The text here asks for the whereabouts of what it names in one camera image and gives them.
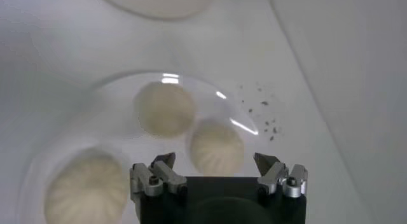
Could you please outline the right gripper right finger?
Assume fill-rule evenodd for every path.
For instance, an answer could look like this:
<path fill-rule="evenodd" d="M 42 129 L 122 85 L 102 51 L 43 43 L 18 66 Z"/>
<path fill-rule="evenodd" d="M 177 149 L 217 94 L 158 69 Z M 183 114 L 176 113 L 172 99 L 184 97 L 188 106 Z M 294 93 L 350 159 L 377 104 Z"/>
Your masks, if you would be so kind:
<path fill-rule="evenodd" d="M 308 171 L 303 165 L 295 164 L 290 171 L 275 156 L 255 153 L 253 158 L 261 174 L 257 182 L 267 195 L 274 194 L 278 186 L 289 198 L 296 199 L 307 194 Z"/>

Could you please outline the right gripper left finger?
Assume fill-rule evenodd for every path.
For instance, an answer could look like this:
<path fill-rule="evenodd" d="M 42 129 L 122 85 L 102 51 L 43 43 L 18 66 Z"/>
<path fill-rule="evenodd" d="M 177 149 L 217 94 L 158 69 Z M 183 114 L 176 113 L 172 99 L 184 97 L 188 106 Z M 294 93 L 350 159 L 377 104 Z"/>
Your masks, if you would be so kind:
<path fill-rule="evenodd" d="M 147 167 L 136 163 L 129 169 L 130 199 L 135 202 L 144 194 L 147 197 L 159 197 L 165 191 L 185 197 L 187 179 L 172 170 L 176 154 L 174 152 L 158 155 Z"/>

